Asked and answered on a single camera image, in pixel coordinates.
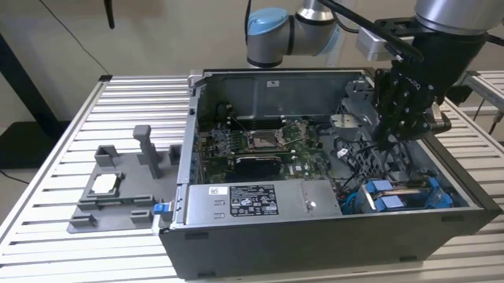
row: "power supply label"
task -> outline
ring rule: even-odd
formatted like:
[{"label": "power supply label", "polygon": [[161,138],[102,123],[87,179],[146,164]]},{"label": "power supply label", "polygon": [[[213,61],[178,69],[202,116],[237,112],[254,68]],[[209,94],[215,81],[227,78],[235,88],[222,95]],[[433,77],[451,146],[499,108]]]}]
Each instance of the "power supply label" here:
[{"label": "power supply label", "polygon": [[234,217],[278,215],[274,185],[231,186],[229,191]]}]

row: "white wall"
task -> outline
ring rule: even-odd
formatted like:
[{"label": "white wall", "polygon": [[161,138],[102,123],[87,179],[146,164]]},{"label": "white wall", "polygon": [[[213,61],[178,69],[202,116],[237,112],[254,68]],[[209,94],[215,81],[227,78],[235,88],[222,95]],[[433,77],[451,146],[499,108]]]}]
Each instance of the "white wall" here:
[{"label": "white wall", "polygon": [[[82,44],[114,75],[186,74],[190,69],[246,67],[246,0],[115,0],[116,28],[108,29],[102,0],[46,0]],[[279,6],[290,13],[301,0],[253,0],[253,9]],[[370,19],[413,14],[413,0],[358,0]],[[71,119],[104,74],[38,0],[0,1],[0,32],[60,119]],[[368,62],[348,34],[341,67],[384,67]],[[504,68],[501,49],[485,47],[477,69]],[[284,67],[322,67],[325,57],[286,57]],[[31,120],[0,78],[0,127]]]}]

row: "motherboard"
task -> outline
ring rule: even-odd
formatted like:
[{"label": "motherboard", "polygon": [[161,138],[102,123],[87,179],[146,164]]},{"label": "motherboard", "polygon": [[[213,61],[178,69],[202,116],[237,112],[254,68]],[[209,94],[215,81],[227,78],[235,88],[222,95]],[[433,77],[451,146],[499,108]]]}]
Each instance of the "motherboard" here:
[{"label": "motherboard", "polygon": [[284,119],[277,129],[249,127],[233,120],[201,132],[206,183],[333,179],[324,144],[309,119]]}]

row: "slotted aluminum surface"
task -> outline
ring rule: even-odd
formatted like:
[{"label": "slotted aluminum surface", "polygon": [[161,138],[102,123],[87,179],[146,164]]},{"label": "slotted aluminum surface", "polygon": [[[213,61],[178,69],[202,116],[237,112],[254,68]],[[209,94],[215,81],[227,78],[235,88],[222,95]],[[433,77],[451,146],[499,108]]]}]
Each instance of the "slotted aluminum surface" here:
[{"label": "slotted aluminum surface", "polygon": [[[114,77],[110,83],[99,83],[1,226],[0,282],[182,282],[151,230],[71,235],[66,227],[95,165],[99,144],[114,144],[120,152],[138,152],[131,132],[139,123],[152,126],[159,150],[182,142],[186,84],[186,77]],[[504,205],[504,150],[449,102],[444,111],[453,128],[439,139]],[[499,216],[476,235],[452,239],[423,264],[362,266],[226,281],[500,282],[503,254],[504,216]]]},{"label": "slotted aluminum surface", "polygon": [[504,111],[504,71],[468,72],[463,84]]}]

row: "open computer chassis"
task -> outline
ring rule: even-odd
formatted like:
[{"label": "open computer chassis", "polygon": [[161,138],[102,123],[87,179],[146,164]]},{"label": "open computer chassis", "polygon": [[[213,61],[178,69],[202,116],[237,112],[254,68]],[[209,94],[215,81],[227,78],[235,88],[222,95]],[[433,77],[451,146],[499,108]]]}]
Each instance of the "open computer chassis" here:
[{"label": "open computer chassis", "polygon": [[421,261],[500,208],[435,136],[380,151],[366,70],[206,70],[174,217],[185,279]]}]

